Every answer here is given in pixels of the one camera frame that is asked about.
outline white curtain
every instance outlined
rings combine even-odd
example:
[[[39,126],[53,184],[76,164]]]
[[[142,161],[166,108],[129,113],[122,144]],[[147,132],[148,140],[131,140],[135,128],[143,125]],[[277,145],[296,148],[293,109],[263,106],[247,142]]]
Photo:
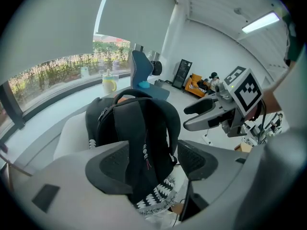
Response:
[[[0,39],[0,84],[37,64],[92,53],[100,3],[101,0],[24,1]]]
[[[98,33],[161,53],[175,0],[106,0]]]

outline fluorescent light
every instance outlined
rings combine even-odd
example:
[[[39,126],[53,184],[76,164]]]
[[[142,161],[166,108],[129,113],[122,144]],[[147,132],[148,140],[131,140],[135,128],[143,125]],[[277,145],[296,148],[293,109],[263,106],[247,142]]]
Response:
[[[267,26],[267,25],[272,24],[272,23],[277,22],[277,21],[279,21],[278,16],[274,12],[270,12],[270,13],[264,15],[263,17],[255,20],[251,24],[244,26],[242,28],[242,31],[245,32],[245,33],[250,33],[252,31],[255,31],[259,28],[262,28],[264,26]]]

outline blue object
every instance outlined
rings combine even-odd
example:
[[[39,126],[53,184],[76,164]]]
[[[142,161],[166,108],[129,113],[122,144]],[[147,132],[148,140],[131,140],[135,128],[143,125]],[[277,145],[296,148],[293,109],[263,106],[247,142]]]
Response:
[[[152,73],[154,66],[143,52],[133,50],[132,65],[131,65],[131,88],[145,92],[153,98],[159,100],[166,100],[169,96],[169,91],[157,87],[149,83],[149,88],[142,88],[139,83],[146,81],[148,76]]]
[[[143,89],[148,89],[148,88],[150,87],[149,82],[147,82],[147,81],[139,82],[138,85],[139,85],[141,88],[143,88]]]

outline window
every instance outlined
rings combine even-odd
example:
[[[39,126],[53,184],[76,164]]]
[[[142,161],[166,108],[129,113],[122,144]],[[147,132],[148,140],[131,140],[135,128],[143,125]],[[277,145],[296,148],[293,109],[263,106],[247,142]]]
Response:
[[[0,101],[0,134],[5,130],[5,128],[11,123],[10,117],[7,115],[4,107]]]
[[[143,47],[143,53],[150,61],[154,60],[155,52],[153,50]]]
[[[129,55],[134,49],[129,41],[107,35],[94,35],[93,54],[62,57],[41,63],[9,80],[22,111],[75,84],[99,79],[107,69],[119,74],[130,72]]]

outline backpack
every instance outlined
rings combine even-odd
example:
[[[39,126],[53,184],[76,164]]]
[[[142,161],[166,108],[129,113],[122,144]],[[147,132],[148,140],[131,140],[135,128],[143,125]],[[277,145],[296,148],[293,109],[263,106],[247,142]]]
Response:
[[[123,95],[135,98],[117,103]],[[88,106],[85,119],[90,148],[129,141],[125,184],[132,187],[128,198],[133,204],[163,183],[177,163],[172,155],[177,148],[180,119],[177,110],[166,101],[129,89],[115,98],[96,98]]]

